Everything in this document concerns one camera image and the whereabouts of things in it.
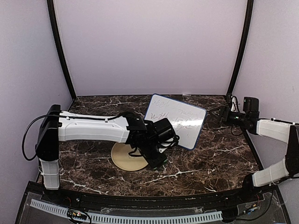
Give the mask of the green and black eraser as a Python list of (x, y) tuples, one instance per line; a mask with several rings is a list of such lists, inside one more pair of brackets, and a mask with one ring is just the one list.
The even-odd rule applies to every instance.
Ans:
[(159, 169), (160, 167), (162, 167), (164, 164), (166, 164), (168, 161), (168, 159), (163, 159), (161, 161), (158, 162), (158, 164), (156, 165), (156, 169)]

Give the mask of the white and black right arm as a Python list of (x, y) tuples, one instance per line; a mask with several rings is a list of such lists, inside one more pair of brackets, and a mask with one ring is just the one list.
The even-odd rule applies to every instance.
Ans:
[(261, 119), (259, 107), (244, 106), (243, 111), (220, 106), (210, 114), (228, 126), (238, 126), (253, 135), (254, 145), (264, 169), (247, 175), (238, 198), (249, 202), (256, 189), (299, 177), (299, 125), (277, 119)]

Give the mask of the blue framed whiteboard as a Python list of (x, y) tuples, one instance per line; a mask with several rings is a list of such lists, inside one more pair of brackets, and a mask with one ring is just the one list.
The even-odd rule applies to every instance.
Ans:
[(167, 118), (180, 137), (178, 145), (187, 150), (194, 150), (206, 116), (207, 111), (204, 108), (154, 94), (151, 97), (145, 119), (156, 122)]

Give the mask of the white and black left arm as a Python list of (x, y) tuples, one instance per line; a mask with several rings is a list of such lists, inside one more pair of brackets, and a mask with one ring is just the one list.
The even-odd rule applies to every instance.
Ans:
[(59, 143), (70, 140), (103, 140), (130, 145), (137, 149), (151, 166), (157, 169), (167, 162), (160, 152), (161, 132), (153, 122), (143, 120), (133, 112), (121, 112), (116, 116), (92, 116), (62, 111), (60, 105), (52, 105), (48, 113), (32, 120), (27, 126), (21, 148), (32, 125), (42, 120), (39, 128), (35, 155), (26, 155), (27, 161), (38, 158), (47, 195), (55, 203), (63, 203), (66, 193), (60, 189)]

